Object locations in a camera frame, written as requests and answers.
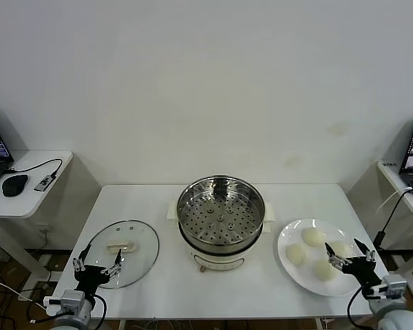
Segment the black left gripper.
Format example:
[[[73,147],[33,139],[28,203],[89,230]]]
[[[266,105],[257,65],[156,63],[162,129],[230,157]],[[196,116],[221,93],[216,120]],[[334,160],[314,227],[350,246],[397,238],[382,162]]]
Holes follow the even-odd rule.
[[[86,265],[85,258],[91,248],[89,243],[84,250],[82,250],[77,258],[73,258],[72,265],[74,267],[74,278],[78,282],[76,286],[77,291],[95,292],[99,285],[107,283],[107,277],[114,277],[122,268],[122,250],[119,249],[114,264],[110,267],[101,267],[95,265]]]

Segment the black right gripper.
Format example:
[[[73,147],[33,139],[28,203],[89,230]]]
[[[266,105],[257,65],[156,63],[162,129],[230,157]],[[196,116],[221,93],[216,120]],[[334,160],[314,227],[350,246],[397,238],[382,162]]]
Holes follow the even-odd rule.
[[[375,251],[370,250],[365,243],[354,239],[355,244],[363,256],[345,259],[338,256],[329,243],[325,243],[328,262],[337,270],[344,274],[353,275],[362,287],[373,287],[381,284],[381,279],[375,272],[376,258]]]

